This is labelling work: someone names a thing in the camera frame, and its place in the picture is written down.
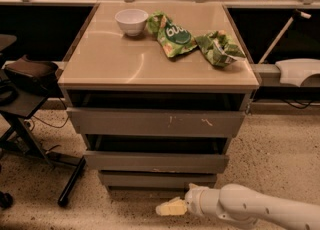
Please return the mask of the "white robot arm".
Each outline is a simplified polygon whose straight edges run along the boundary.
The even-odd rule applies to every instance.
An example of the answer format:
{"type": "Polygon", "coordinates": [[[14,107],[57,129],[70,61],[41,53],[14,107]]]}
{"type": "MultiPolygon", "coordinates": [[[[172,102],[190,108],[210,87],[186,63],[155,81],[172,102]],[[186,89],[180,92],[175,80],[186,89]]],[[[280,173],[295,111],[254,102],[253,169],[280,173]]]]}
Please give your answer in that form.
{"type": "Polygon", "coordinates": [[[221,189],[189,185],[184,198],[173,198],[156,207],[160,216],[186,212],[216,217],[243,230],[252,230],[259,219],[286,230],[320,230],[320,206],[268,196],[238,184],[221,189]]]}

